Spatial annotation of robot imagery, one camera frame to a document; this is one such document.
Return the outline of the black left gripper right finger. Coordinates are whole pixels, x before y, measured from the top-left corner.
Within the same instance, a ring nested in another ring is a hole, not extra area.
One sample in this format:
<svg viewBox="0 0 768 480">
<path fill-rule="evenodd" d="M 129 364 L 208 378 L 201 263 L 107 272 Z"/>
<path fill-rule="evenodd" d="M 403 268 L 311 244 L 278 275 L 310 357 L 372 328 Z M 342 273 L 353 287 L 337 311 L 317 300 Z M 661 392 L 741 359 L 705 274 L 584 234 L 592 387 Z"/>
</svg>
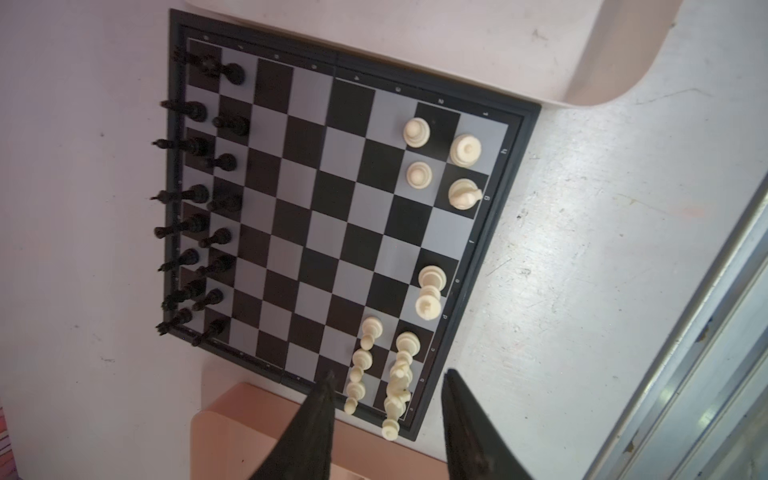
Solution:
<svg viewBox="0 0 768 480">
<path fill-rule="evenodd" d="M 450 479 L 532 479 L 455 369 L 444 376 L 441 405 Z"/>
</svg>

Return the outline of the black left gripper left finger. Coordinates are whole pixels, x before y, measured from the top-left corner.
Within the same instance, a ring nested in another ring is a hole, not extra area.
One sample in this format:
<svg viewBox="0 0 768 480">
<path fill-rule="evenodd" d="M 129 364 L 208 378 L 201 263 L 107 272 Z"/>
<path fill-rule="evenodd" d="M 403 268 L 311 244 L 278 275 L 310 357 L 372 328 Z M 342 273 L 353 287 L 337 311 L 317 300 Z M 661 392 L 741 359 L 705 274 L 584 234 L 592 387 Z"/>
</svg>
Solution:
<svg viewBox="0 0 768 480">
<path fill-rule="evenodd" d="M 335 422 L 335 375 L 328 372 L 301 404 L 251 479 L 329 479 Z"/>
</svg>

